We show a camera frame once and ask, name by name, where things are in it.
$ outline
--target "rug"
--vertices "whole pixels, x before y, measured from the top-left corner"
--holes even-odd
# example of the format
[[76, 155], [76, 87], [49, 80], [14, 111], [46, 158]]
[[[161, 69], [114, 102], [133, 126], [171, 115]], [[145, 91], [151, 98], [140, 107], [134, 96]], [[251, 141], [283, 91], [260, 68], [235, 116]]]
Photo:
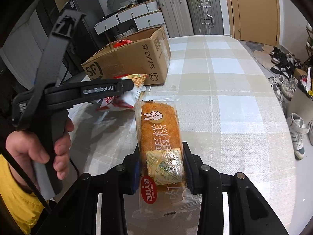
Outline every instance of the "rug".
[[270, 70], [274, 64], [271, 62], [270, 52], [273, 46], [257, 42], [246, 42], [246, 46], [251, 50], [255, 59], [267, 70]]

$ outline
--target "peace hand sign logo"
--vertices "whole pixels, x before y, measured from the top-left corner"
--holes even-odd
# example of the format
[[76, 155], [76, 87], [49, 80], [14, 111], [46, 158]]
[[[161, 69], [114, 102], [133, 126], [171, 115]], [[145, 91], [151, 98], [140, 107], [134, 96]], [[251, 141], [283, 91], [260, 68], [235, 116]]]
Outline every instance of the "peace hand sign logo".
[[145, 118], [145, 120], [155, 120], [155, 121], [157, 121], [157, 120], [162, 119], [162, 117], [163, 117], [162, 113], [160, 113], [159, 111], [151, 111], [150, 114], [144, 113], [144, 115], [148, 116], [148, 117]]

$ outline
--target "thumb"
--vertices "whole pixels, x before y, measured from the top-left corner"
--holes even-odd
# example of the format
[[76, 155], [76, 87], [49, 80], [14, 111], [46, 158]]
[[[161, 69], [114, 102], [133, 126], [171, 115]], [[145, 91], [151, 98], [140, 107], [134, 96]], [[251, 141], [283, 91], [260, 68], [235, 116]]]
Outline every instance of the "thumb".
[[28, 144], [28, 155], [33, 161], [42, 164], [46, 164], [49, 161], [50, 156], [43, 148], [36, 134], [31, 134], [31, 137], [29, 137], [28, 140]]

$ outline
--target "checkered tablecloth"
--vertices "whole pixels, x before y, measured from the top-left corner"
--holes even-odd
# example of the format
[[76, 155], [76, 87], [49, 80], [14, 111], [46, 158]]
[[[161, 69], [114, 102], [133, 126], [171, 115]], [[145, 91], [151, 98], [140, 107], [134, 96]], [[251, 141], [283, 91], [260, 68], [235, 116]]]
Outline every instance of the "checkered tablecloth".
[[[283, 112], [261, 69], [228, 36], [178, 37], [169, 43], [166, 82], [152, 87], [148, 99], [176, 99], [182, 140], [192, 153], [219, 172], [245, 173], [288, 228], [295, 203], [295, 158]], [[134, 151], [132, 110], [104, 115], [85, 103], [71, 109], [70, 117], [76, 126], [71, 155], [81, 170], [104, 173]], [[229, 234], [224, 199], [224, 234]], [[132, 212], [138, 201], [138, 194], [125, 196], [128, 234], [197, 233], [200, 210], [136, 220]]]

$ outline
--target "red object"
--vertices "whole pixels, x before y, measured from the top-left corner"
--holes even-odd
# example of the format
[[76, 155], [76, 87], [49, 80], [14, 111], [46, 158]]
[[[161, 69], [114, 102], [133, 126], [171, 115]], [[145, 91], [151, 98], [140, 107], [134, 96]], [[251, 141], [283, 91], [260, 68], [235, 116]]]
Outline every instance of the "red object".
[[130, 40], [121, 40], [121, 41], [115, 43], [115, 44], [113, 45], [113, 47], [114, 47], [114, 48], [117, 48], [117, 47], [120, 47], [120, 46], [129, 44], [129, 43], [132, 43], [132, 41], [130, 41]]
[[144, 176], [140, 182], [140, 191], [143, 200], [148, 204], [153, 204], [157, 200], [157, 186], [150, 176]]

